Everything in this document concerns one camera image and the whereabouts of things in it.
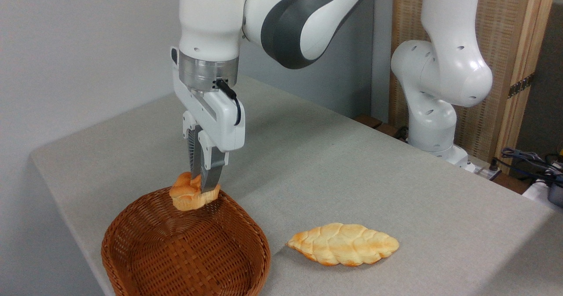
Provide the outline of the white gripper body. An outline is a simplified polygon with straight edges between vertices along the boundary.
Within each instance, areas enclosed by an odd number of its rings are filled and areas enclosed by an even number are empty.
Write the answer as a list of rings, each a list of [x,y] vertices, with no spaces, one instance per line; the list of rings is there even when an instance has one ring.
[[[230,88],[238,60],[208,62],[171,48],[175,95],[222,152],[245,143],[245,109]]]

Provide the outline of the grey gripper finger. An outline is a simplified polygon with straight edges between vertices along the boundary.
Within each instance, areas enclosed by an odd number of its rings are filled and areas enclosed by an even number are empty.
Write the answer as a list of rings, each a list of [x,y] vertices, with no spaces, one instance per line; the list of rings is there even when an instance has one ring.
[[[198,134],[202,130],[189,111],[183,113],[183,137],[188,143],[191,178],[201,174],[201,144]]]
[[[222,152],[203,130],[197,136],[201,153],[201,193],[214,190],[219,183],[223,166],[229,162],[229,152]]]

